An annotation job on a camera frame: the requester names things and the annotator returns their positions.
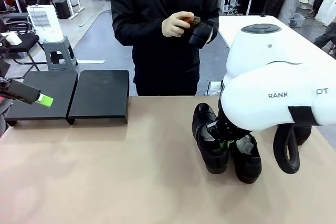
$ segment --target plastic container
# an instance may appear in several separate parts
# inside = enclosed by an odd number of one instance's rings
[[[295,13],[294,18],[290,20],[289,27],[301,27],[305,20],[306,18],[303,17],[301,14]]]

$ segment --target white box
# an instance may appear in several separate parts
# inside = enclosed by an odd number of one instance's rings
[[[223,13],[228,13],[236,4],[236,0],[222,0],[220,9]]]

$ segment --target pair of black shoes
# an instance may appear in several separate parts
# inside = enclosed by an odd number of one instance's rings
[[[206,168],[212,174],[223,173],[226,170],[230,152],[239,180],[247,184],[254,183],[262,170],[255,138],[250,134],[246,136],[250,146],[253,146],[248,154],[241,152],[236,141],[221,143],[208,132],[208,127],[215,123],[216,119],[216,114],[208,104],[200,103],[196,107],[193,117],[193,135]]]

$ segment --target black platform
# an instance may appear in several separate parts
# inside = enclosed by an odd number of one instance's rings
[[[127,70],[81,72],[68,120],[115,118],[127,123],[129,79]]]
[[[54,101],[51,107],[14,101],[5,120],[10,126],[14,126],[17,121],[68,120],[67,115],[74,97],[77,76],[75,71],[29,72],[24,83],[40,89],[41,94],[52,97]]]

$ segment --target sleeve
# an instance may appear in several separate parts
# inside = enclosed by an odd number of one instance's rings
[[[214,40],[218,33],[219,27],[219,7],[218,7],[218,0],[203,0],[203,13],[202,13],[202,20],[208,20],[209,18],[215,22],[213,35],[211,41]]]
[[[137,46],[153,43],[154,39],[162,37],[163,19],[140,22],[135,8],[134,0],[111,0],[115,38],[124,46]]]

